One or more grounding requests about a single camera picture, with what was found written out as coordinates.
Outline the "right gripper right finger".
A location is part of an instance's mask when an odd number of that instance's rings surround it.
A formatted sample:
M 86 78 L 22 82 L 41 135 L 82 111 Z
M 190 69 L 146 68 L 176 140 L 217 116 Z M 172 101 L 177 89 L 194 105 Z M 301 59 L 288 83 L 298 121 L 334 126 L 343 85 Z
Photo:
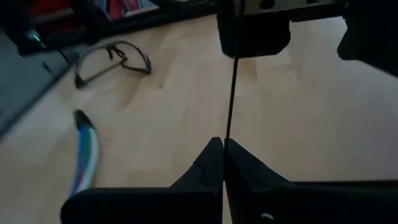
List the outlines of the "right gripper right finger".
M 233 224 L 398 224 L 398 180 L 294 182 L 233 139 L 224 181 Z

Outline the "black-framed eyeglasses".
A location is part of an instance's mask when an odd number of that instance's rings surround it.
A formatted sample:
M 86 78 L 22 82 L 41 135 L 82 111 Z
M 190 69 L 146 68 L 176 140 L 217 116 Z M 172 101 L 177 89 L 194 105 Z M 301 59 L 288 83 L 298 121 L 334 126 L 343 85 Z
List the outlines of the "black-framed eyeglasses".
M 129 58 L 127 57 L 127 53 L 123 51 L 120 46 L 121 45 L 126 45 L 129 47 L 132 47 L 141 57 L 141 59 L 144 62 L 144 67 L 139 68 L 139 67 L 132 67 L 127 65 L 127 61 Z M 114 60 L 115 58 L 119 58 L 119 61 L 98 71 L 97 73 L 94 73 L 92 76 L 88 78 L 83 78 L 81 76 L 81 68 L 83 66 L 83 63 L 85 60 L 93 53 L 104 50 L 107 53 L 107 56 L 110 60 Z M 114 42 L 109 42 L 103 45 L 99 45 L 96 47 L 93 47 L 89 49 L 87 52 L 85 52 L 75 63 L 75 70 L 74 70 L 74 85 L 75 88 L 80 90 L 84 87 L 86 87 L 89 83 L 94 81 L 95 79 L 103 76 L 105 73 L 110 72 L 111 70 L 114 70 L 115 68 L 122 67 L 127 70 L 131 70 L 133 72 L 145 74 L 145 75 L 150 75 L 152 73 L 152 63 L 150 58 L 148 57 L 147 54 L 145 54 L 139 47 L 135 46 L 134 44 L 125 41 L 125 40 L 117 40 Z

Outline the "black cable end connector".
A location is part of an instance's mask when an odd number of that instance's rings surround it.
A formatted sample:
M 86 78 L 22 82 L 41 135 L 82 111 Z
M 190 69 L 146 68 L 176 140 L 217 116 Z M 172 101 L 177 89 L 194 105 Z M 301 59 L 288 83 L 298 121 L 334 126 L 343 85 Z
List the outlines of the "black cable end connector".
M 75 126 L 77 130 L 80 130 L 83 126 L 88 126 L 92 129 L 95 128 L 89 117 L 87 117 L 82 110 L 75 110 L 73 112 L 73 117 L 75 119 Z

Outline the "red bin rack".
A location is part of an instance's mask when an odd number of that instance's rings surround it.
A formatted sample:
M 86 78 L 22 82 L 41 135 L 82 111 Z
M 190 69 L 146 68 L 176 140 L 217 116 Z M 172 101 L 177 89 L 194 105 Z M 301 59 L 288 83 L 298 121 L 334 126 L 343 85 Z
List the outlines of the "red bin rack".
M 75 15 L 70 0 L 27 0 L 27 2 L 32 15 L 38 21 Z M 89 3 L 108 20 L 116 20 L 159 8 L 149 0 L 89 0 Z

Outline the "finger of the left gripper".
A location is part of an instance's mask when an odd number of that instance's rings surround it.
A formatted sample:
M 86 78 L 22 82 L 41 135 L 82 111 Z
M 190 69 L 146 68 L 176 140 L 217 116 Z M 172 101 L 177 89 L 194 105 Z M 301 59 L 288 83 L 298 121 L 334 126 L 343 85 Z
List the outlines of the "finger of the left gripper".
M 398 77 L 398 0 L 344 0 L 342 16 L 338 56 Z
M 216 0 L 221 51 L 234 58 L 276 55 L 290 42 L 290 19 L 281 12 L 245 15 L 249 0 Z

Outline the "thin black rod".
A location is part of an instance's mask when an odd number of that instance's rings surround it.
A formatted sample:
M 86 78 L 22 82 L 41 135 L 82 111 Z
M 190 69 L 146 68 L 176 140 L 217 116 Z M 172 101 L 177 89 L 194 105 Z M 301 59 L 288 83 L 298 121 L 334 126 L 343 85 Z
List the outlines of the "thin black rod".
M 231 122 L 233 118 L 233 107 L 234 107 L 234 96 L 235 96 L 235 89 L 236 89 L 236 79 L 238 74 L 238 63 L 239 58 L 234 58 L 233 63 L 233 74 L 232 74 L 232 81 L 231 81 L 231 91 L 230 91 L 230 98 L 229 98 L 229 107 L 228 107 L 228 120 L 227 120 L 227 127 L 226 127 L 226 137 L 224 141 L 224 149 L 227 150 L 230 140 L 231 134 Z

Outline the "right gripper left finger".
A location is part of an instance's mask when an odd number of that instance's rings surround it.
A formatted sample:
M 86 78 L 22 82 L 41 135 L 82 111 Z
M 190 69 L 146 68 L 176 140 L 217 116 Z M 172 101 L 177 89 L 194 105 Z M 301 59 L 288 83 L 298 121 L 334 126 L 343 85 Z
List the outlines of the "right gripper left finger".
M 71 196 L 61 224 L 222 224 L 223 143 L 211 138 L 170 187 L 95 188 Z

